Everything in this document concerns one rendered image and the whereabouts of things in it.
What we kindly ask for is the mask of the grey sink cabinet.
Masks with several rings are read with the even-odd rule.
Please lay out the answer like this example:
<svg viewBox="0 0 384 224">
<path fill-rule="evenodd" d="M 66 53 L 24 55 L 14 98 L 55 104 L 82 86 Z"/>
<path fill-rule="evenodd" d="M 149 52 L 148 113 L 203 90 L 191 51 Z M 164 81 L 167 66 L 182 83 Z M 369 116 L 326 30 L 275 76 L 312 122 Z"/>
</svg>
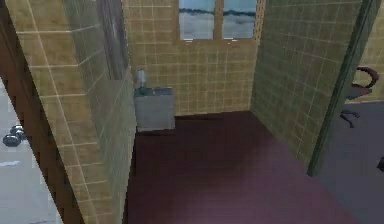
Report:
<svg viewBox="0 0 384 224">
<path fill-rule="evenodd" d="M 175 128 L 174 95 L 170 87 L 141 87 L 134 92 L 139 132 Z"/>
</svg>

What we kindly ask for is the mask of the grey metal faucet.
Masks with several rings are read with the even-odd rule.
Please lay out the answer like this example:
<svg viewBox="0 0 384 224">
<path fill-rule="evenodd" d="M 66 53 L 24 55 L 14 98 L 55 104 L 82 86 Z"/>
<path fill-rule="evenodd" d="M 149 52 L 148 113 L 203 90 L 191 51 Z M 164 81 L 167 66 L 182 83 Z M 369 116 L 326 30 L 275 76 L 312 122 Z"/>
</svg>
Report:
<svg viewBox="0 0 384 224">
<path fill-rule="evenodd" d="M 135 73 L 135 85 L 137 88 L 146 87 L 146 72 L 142 68 L 138 69 Z"/>
</svg>

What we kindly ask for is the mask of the wooden framed window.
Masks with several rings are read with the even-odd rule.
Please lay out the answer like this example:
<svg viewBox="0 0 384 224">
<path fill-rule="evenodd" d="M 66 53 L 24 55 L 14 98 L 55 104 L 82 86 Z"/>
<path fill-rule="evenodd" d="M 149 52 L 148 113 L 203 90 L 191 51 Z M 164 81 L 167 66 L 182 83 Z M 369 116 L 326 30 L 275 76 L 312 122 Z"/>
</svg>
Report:
<svg viewBox="0 0 384 224">
<path fill-rule="evenodd" d="M 181 41 L 255 39 L 264 0 L 177 0 L 177 36 Z"/>
</svg>

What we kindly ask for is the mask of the brown wooden room door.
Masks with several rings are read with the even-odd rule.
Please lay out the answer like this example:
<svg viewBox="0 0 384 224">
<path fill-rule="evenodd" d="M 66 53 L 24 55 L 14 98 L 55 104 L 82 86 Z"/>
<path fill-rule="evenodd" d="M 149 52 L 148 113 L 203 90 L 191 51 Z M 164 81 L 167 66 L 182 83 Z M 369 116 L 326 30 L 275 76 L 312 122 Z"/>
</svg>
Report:
<svg viewBox="0 0 384 224">
<path fill-rule="evenodd" d="M 85 224 L 5 0 L 0 0 L 0 78 L 63 224 Z"/>
</svg>

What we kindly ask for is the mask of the wall mirror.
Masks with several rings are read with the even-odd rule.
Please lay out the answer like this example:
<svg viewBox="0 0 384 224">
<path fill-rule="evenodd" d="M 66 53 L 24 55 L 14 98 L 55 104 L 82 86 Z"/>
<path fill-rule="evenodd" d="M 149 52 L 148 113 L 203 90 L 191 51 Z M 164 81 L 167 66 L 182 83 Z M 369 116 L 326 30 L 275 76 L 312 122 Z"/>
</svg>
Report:
<svg viewBox="0 0 384 224">
<path fill-rule="evenodd" d="M 122 0 L 96 0 L 96 5 L 110 76 L 121 80 L 129 61 Z"/>
</svg>

